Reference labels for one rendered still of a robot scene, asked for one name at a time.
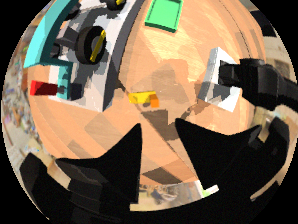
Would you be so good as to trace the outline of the green tray rim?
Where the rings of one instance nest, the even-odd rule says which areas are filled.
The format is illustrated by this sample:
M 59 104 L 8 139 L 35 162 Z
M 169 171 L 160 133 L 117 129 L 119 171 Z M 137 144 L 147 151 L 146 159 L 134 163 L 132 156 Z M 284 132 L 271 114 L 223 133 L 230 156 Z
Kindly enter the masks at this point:
M 182 0 L 173 0 L 174 3 L 181 3 L 180 4 L 180 10 L 178 10 L 176 23 L 174 23 L 174 27 L 166 26 L 166 24 L 152 22 L 152 20 L 150 20 L 150 22 L 148 22 L 149 15 L 150 15 L 150 10 L 152 10 L 152 7 L 154 7 L 154 2 L 156 2 L 156 0 L 152 0 L 152 3 L 150 3 L 150 8 L 149 8 L 149 11 L 148 11 L 148 15 L 146 15 L 144 26 L 148 26 L 148 27 L 152 27 L 152 28 L 160 28 L 160 30 L 173 32 L 173 34 L 174 34 L 174 32 L 176 32 L 177 28 L 178 28 L 178 19 L 180 19 L 180 15 L 181 15 L 181 11 L 182 11 L 182 7 L 181 7 L 182 6 Z

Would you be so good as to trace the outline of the green tray floor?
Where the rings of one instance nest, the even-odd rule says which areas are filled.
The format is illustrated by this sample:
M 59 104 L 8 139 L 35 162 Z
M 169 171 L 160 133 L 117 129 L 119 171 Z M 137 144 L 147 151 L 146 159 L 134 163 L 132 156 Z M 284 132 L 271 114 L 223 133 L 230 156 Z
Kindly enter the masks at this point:
M 150 10 L 148 22 L 152 20 L 152 22 L 174 27 L 180 4 L 174 3 L 173 0 L 156 0 L 154 7 Z

